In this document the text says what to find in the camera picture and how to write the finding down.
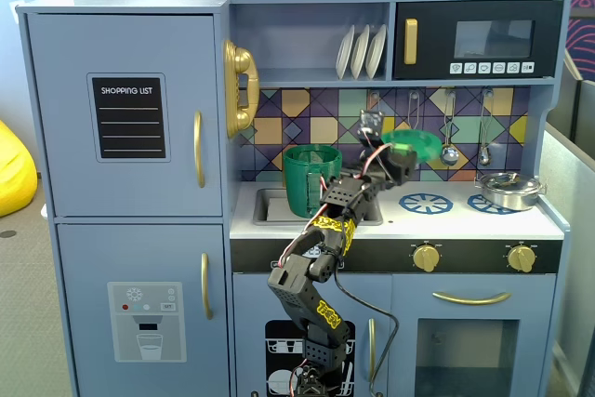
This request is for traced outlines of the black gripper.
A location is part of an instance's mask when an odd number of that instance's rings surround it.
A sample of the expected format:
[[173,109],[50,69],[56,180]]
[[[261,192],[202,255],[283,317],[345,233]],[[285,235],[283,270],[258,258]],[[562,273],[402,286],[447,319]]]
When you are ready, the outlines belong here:
[[393,183],[406,183],[415,171],[416,153],[391,151],[393,145],[382,141],[383,123],[382,112],[360,110],[357,137],[363,149],[359,155],[358,178],[380,186],[390,186],[391,179]]

